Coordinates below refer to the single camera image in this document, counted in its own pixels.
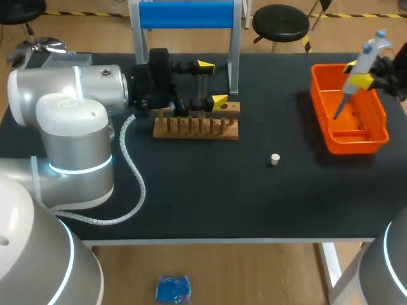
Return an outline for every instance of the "blue plastic bag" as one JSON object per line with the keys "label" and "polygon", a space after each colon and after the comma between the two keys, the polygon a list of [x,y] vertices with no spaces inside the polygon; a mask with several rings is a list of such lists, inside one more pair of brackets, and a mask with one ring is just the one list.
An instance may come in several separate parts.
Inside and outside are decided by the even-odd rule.
{"label": "blue plastic bag", "polygon": [[190,301],[191,285],[187,276],[170,278],[162,276],[157,285],[155,299],[161,303],[185,304]]}

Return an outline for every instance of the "orange tray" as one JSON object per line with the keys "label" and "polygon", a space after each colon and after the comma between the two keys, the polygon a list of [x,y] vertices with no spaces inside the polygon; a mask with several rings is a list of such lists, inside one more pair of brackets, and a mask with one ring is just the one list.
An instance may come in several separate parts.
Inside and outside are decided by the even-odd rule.
{"label": "orange tray", "polygon": [[345,64],[314,65],[311,97],[329,151],[333,154],[372,154],[389,141],[386,112],[375,90],[359,90],[333,119],[343,98],[348,74]]}

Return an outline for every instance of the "wooden floor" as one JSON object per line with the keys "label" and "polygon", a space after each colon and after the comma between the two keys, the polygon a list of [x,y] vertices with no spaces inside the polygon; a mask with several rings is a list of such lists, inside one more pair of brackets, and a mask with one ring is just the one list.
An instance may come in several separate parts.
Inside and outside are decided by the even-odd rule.
{"label": "wooden floor", "polygon": [[[308,12],[314,0],[253,0],[253,11],[270,3],[286,3]],[[127,5],[114,0],[48,0],[50,11],[93,11],[128,15]],[[329,13],[399,13],[397,0],[333,0]],[[324,18],[309,35],[314,52],[360,51],[363,42],[386,28],[397,51],[407,41],[407,19]],[[63,40],[70,51],[134,51],[128,20],[103,17],[43,16],[32,23],[37,36]],[[242,51],[268,53],[272,44],[252,41],[252,29],[242,30]],[[7,106],[6,55],[21,40],[20,26],[3,28],[0,45],[0,117]],[[167,47],[172,53],[227,52],[227,30],[152,30],[151,47]],[[301,41],[285,44],[280,52],[304,52]],[[338,244],[341,267],[359,248],[357,243]],[[103,305],[154,304],[160,275],[189,275],[192,304],[326,304],[311,244],[281,245],[185,245],[99,247],[97,256],[104,270],[106,293]]]}

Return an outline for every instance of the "blue frame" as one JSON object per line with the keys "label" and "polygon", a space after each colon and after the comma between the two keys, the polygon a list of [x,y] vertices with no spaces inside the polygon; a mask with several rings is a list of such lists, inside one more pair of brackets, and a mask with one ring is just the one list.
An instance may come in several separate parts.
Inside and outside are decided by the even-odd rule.
{"label": "blue frame", "polygon": [[233,1],[139,2],[142,29],[231,29]]}

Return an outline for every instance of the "test tube rack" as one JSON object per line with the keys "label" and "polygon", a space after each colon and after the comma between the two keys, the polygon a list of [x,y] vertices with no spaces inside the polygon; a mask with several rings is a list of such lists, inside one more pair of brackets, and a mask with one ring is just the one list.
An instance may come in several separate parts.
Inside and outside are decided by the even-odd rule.
{"label": "test tube rack", "polygon": [[205,112],[198,112],[198,117],[164,117],[164,113],[171,113],[170,108],[160,109],[154,125],[154,138],[166,139],[209,139],[209,140],[238,140],[238,119],[240,104],[226,102],[211,113],[227,114],[228,118],[206,118]]}

